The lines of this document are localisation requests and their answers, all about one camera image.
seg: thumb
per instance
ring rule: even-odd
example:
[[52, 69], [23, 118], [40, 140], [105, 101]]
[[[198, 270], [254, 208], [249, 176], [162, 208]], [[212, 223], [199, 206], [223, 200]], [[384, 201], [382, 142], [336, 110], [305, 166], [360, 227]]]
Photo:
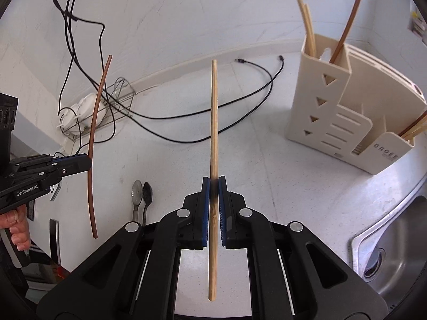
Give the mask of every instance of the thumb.
[[8, 211], [0, 215], [0, 229], [6, 229], [12, 226], [18, 220], [18, 212], [16, 210]]

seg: brand logo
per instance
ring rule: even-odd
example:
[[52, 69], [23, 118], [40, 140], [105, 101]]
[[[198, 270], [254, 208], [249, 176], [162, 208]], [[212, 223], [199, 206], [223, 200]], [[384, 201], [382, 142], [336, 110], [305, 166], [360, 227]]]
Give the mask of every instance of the brand logo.
[[374, 144], [374, 148], [378, 149], [379, 151], [382, 151], [383, 154], [381, 156], [389, 159], [390, 161], [395, 161], [399, 157], [395, 153], [392, 153], [390, 150], [380, 146], [378, 143]]
[[34, 185], [30, 186], [30, 187], [29, 187], [29, 188], [27, 188], [27, 189], [24, 189], [24, 190], [20, 190], [20, 191], [18, 191], [18, 192], [16, 193], [16, 196], [22, 196], [22, 195], [28, 194], [29, 192], [31, 192], [31, 191], [33, 191], [33, 190], [36, 190], [36, 189], [38, 189], [38, 185], [37, 185], [37, 184], [34, 184]]

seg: black spoon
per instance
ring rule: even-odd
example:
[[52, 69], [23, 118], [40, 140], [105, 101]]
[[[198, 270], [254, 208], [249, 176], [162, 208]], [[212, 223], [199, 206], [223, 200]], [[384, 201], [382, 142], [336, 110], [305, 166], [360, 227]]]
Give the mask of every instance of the black spoon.
[[150, 184], [148, 182], [144, 183], [142, 187], [142, 198], [145, 202], [144, 212], [142, 214], [142, 227], [145, 227], [145, 219], [147, 217], [147, 208], [153, 202], [153, 189], [151, 189]]

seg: sink rim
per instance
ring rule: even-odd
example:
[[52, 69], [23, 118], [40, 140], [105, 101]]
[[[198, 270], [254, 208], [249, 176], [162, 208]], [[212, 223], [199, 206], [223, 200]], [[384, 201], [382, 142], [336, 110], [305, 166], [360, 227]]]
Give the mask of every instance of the sink rim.
[[409, 192], [409, 194], [396, 206], [392, 209], [387, 215], [382, 219], [377, 221], [371, 227], [355, 236], [351, 240], [351, 253], [352, 253], [352, 268], [359, 276], [361, 272], [359, 270], [359, 248], [360, 245], [369, 237], [373, 236], [381, 229], [386, 229], [400, 214], [402, 214], [405, 209], [412, 203], [412, 201], [417, 196], [417, 193], [420, 191], [423, 185], [427, 185], [427, 173], [421, 178], [418, 184]]

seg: spoon handle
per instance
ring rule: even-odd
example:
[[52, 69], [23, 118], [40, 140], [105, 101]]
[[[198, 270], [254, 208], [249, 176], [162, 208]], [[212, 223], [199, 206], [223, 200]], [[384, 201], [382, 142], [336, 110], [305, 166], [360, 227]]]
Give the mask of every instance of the spoon handle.
[[132, 214], [132, 221], [138, 221], [138, 209], [134, 209]]

